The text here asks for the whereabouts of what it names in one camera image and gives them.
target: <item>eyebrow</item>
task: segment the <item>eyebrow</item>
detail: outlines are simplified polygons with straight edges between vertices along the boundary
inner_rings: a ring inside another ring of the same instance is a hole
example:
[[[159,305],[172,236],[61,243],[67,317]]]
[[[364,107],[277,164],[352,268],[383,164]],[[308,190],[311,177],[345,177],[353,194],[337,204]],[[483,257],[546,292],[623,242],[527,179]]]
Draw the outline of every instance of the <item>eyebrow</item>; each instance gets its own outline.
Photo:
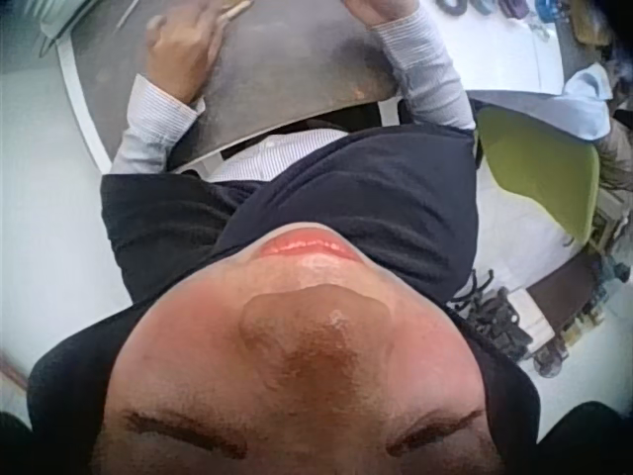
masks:
[[[246,458],[246,444],[236,444],[229,442],[225,438],[208,433],[200,433],[193,428],[195,422],[187,418],[178,417],[182,421],[173,423],[162,421],[155,417],[146,416],[138,412],[128,412],[124,414],[127,428],[133,433],[143,435],[145,433],[157,433],[165,437],[173,438],[181,442],[194,445],[208,451],[220,451],[224,456],[235,460]]]
[[[430,424],[425,428],[406,435],[399,442],[388,447],[387,451],[394,457],[400,457],[409,451],[422,448],[431,443],[437,443],[469,427],[476,418],[484,413],[484,410],[479,409],[458,420]]]

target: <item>gray table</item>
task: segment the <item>gray table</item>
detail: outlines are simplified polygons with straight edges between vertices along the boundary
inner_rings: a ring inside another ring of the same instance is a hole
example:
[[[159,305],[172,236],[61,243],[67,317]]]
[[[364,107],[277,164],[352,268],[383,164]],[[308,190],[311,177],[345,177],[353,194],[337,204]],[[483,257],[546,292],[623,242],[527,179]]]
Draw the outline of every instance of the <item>gray table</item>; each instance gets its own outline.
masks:
[[[147,21],[179,0],[100,2],[72,33],[77,73],[110,157],[126,126],[137,73],[144,67]],[[392,97],[396,84],[380,47],[340,0],[255,0],[231,24],[213,79],[208,112],[178,144],[177,168],[262,132],[325,112]]]

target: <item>shirt sleeve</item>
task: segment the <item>shirt sleeve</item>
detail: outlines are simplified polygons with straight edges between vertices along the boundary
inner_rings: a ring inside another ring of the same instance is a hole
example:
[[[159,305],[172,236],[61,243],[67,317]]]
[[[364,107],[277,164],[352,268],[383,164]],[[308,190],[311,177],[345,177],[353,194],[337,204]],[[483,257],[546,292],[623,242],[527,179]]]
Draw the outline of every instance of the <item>shirt sleeve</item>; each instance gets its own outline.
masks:
[[[204,112],[202,98],[192,109],[138,75],[128,107],[129,127],[110,173],[161,173],[171,149]]]
[[[413,121],[473,130],[473,111],[437,27],[420,6],[374,29],[400,83]]]

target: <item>man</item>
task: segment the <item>man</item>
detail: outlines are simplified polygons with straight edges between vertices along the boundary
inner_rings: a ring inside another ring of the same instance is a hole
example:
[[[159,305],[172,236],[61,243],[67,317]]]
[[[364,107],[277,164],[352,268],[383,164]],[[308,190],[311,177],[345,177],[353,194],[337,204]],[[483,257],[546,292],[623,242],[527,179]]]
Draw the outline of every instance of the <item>man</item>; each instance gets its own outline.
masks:
[[[417,0],[345,5],[381,40],[416,125],[269,138],[210,182],[163,171],[204,111],[224,25],[213,2],[150,22],[102,186],[134,304],[31,379],[35,436],[66,473],[527,468],[534,387],[444,307],[478,231],[459,76]]]

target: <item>lips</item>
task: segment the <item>lips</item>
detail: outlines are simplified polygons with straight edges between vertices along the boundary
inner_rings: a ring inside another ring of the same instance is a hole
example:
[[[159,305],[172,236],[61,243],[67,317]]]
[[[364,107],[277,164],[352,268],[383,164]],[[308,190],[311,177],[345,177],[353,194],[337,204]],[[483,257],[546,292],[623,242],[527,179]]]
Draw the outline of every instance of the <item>lips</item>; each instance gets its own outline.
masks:
[[[358,252],[343,238],[331,231],[317,228],[288,231],[273,237],[261,246],[254,258],[305,254],[328,254],[363,262]]]

